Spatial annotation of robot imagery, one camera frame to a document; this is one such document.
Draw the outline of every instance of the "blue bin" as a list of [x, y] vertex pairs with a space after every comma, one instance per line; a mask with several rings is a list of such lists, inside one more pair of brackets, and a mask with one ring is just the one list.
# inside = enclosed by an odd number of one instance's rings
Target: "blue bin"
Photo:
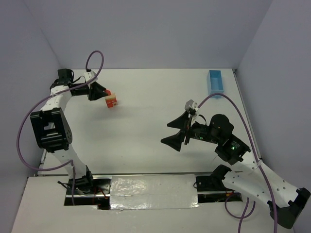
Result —
[[[207, 75], [207, 88], [208, 94], [223, 93], [223, 80], [220, 70], [210, 70]], [[213, 96], [213, 98], [219, 99], [221, 96]]]

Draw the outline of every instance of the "white table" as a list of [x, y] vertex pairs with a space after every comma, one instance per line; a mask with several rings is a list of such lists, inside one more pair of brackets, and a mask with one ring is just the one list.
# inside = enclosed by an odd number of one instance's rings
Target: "white table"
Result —
[[[235, 233], [238, 219], [224, 203], [204, 203], [191, 209], [97, 210], [95, 206], [64, 206], [63, 177], [31, 177], [21, 201], [12, 233]], [[243, 202], [230, 202], [233, 214], [241, 215]], [[242, 233], [273, 232], [273, 220], [260, 206], [243, 221]], [[278, 227], [278, 233], [293, 233]]]
[[[225, 94], [243, 116], [241, 96], [231, 69], [220, 69]], [[160, 140], [178, 132], [166, 125], [183, 114], [186, 101], [200, 103], [207, 95], [209, 69], [104, 69], [98, 83], [116, 93], [119, 105], [108, 109], [104, 99], [73, 97], [65, 110], [73, 133], [73, 147], [93, 174], [195, 173], [213, 171], [224, 163], [216, 145], [190, 140], [181, 152]], [[84, 70], [74, 70], [75, 77]], [[207, 123], [214, 114], [225, 114], [234, 135], [250, 145], [242, 122], [226, 99], [208, 100], [200, 110]], [[47, 153], [43, 168], [60, 163]], [[65, 169], [40, 172], [66, 175]]]

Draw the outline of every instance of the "clear plastic wrap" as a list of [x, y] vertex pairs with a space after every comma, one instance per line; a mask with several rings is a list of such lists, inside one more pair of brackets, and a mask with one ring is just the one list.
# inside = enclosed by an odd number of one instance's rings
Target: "clear plastic wrap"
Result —
[[114, 210], [188, 209], [198, 207], [195, 175], [113, 176]]

